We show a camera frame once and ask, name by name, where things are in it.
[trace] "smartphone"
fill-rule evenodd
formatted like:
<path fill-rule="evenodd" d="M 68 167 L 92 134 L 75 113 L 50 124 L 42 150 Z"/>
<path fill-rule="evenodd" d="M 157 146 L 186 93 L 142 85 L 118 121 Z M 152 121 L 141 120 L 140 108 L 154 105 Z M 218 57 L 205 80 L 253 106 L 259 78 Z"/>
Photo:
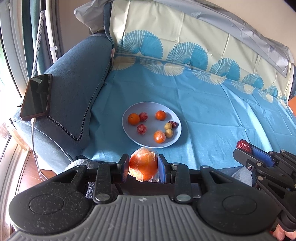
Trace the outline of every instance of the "smartphone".
<path fill-rule="evenodd" d="M 29 80 L 20 110 L 20 118 L 23 121 L 49 113 L 51 87 L 52 74 L 39 75 Z"/>

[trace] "plate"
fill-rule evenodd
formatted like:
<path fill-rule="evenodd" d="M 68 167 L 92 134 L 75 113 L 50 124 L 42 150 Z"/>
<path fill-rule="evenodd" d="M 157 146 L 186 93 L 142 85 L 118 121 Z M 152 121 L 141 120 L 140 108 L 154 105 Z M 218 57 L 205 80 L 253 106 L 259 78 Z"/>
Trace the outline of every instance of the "plate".
<path fill-rule="evenodd" d="M 155 113 L 159 110 L 166 112 L 167 117 L 165 120 L 157 120 L 155 118 Z M 128 116 L 132 113 L 140 114 L 141 112 L 146 112 L 148 114 L 148 119 L 145 122 L 140 122 L 139 124 L 145 124 L 147 126 L 147 132 L 144 135 L 139 135 L 137 132 L 137 126 L 132 126 L 128 123 Z M 171 138 L 166 138 L 165 142 L 159 144 L 154 141 L 153 135 L 157 130 L 162 130 L 165 132 L 164 126 L 169 121 L 175 121 L 179 125 L 177 128 L 173 128 L 174 135 Z M 145 146 L 148 148 L 165 148 L 174 144 L 181 135 L 181 122 L 178 116 L 169 108 L 162 104 L 154 102 L 140 102 L 130 106 L 122 116 L 122 127 L 127 136 L 140 146 Z"/>

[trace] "orange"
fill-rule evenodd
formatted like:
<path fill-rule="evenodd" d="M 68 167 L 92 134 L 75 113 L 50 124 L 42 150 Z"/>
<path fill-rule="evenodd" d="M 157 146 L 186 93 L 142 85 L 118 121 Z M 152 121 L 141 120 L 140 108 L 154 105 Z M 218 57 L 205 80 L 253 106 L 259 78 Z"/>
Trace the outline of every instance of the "orange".
<path fill-rule="evenodd" d="M 154 133 L 154 140 L 156 143 L 163 143 L 166 140 L 166 136 L 162 131 L 156 131 Z"/>
<path fill-rule="evenodd" d="M 140 122 L 140 117 L 139 117 L 139 115 L 136 114 L 136 113 L 132 113 L 132 114 L 130 114 L 130 115 L 128 116 L 128 122 L 129 122 L 131 125 L 133 125 L 133 126 L 139 124 L 139 122 Z"/>
<path fill-rule="evenodd" d="M 129 172 L 138 181 L 148 181 L 157 173 L 157 160 L 154 152 L 141 148 L 131 155 Z"/>
<path fill-rule="evenodd" d="M 166 113 L 163 110 L 159 110 L 159 111 L 156 112 L 155 118 L 160 120 L 160 121 L 164 121 L 165 118 L 166 118 Z"/>

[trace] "wrapped fruit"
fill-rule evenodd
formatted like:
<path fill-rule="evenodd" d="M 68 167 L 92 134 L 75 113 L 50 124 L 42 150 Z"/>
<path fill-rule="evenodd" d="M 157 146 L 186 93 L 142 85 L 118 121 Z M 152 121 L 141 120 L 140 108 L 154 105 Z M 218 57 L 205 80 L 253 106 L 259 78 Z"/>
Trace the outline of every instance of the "wrapped fruit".
<path fill-rule="evenodd" d="M 169 123 L 172 124 L 173 128 L 177 128 L 178 125 L 179 125 L 177 122 L 174 122 L 174 121 L 172 121 L 172 120 L 170 120 Z"/>
<path fill-rule="evenodd" d="M 147 119 L 148 119 L 148 115 L 146 112 L 141 112 L 139 114 L 139 117 L 140 117 L 140 122 L 147 121 Z"/>
<path fill-rule="evenodd" d="M 157 174 L 157 156 L 146 147 L 136 150 L 129 161 L 129 175 L 135 177 L 138 181 L 151 181 Z"/>
<path fill-rule="evenodd" d="M 147 126 L 145 126 L 144 124 L 140 124 L 138 125 L 137 127 L 137 132 L 140 134 L 140 135 L 144 135 L 147 131 Z"/>
<path fill-rule="evenodd" d="M 174 132 L 173 132 L 172 129 L 167 129 L 167 130 L 165 131 L 165 136 L 166 136 L 167 138 L 171 138 L 173 135 L 174 135 Z"/>
<path fill-rule="evenodd" d="M 165 124 L 165 130 L 172 129 L 172 128 L 173 128 L 173 126 L 172 126 L 171 123 L 166 123 Z"/>
<path fill-rule="evenodd" d="M 165 134 L 162 131 L 158 130 L 154 133 L 154 140 L 156 143 L 161 144 L 165 141 L 165 139 Z"/>
<path fill-rule="evenodd" d="M 163 110 L 159 110 L 155 113 L 155 118 L 160 121 L 164 121 L 166 118 L 166 113 Z"/>
<path fill-rule="evenodd" d="M 237 142 L 237 149 L 242 149 L 250 154 L 253 154 L 250 144 L 246 140 L 240 140 Z"/>
<path fill-rule="evenodd" d="M 130 115 L 128 116 L 128 122 L 129 122 L 131 125 L 133 125 L 133 126 L 139 124 L 139 122 L 140 122 L 140 117 L 139 117 L 139 115 L 136 114 L 136 113 L 132 113 L 132 114 L 130 114 Z"/>

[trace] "beige wall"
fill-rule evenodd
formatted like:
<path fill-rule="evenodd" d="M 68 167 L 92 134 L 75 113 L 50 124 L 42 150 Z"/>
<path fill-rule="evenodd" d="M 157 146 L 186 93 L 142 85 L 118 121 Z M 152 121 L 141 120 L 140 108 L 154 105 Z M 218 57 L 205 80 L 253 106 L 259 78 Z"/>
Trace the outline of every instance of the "beige wall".
<path fill-rule="evenodd" d="M 58 0 L 64 52 L 89 35 L 74 9 L 89 0 Z M 284 0 L 208 0 L 236 14 L 264 36 L 288 46 L 296 59 L 296 13 Z"/>
<path fill-rule="evenodd" d="M 74 9 L 89 0 L 58 0 L 61 39 L 64 53 L 89 36 L 89 28 L 74 15 Z"/>
<path fill-rule="evenodd" d="M 284 0 L 208 0 L 234 13 L 265 37 L 291 49 L 296 60 L 296 13 Z"/>

